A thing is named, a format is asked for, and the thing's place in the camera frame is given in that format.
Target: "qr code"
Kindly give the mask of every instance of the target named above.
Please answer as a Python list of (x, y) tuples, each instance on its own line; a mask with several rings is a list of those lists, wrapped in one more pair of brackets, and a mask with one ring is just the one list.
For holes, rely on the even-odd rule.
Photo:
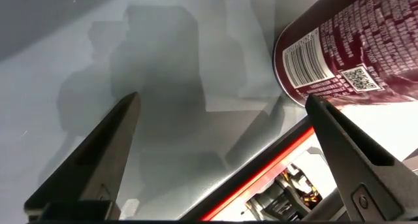
[(342, 71), (341, 74), (357, 92), (381, 89), (380, 86), (374, 82), (372, 77), (370, 77), (370, 75), (366, 72), (363, 66)]

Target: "barcode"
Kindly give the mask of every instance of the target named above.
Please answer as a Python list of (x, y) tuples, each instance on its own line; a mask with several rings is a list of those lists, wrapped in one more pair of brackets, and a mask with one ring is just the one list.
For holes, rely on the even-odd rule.
[(294, 88), (335, 77), (325, 63), (318, 28), (286, 48), (283, 63)]
[(362, 65), (346, 71), (341, 71), (341, 74), (357, 92), (381, 89)]

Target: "can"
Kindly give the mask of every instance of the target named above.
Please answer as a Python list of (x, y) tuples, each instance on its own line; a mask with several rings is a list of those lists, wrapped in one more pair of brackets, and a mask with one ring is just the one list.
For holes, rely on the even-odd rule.
[(418, 99), (418, 0), (319, 0), (274, 48), (284, 92), (335, 105)]

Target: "nutrition label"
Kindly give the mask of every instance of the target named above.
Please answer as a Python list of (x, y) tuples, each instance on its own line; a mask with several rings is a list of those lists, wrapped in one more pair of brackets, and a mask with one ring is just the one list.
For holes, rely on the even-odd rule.
[(304, 98), (382, 91), (418, 69), (417, 20), (418, 0), (358, 0), (283, 51), (287, 76)]

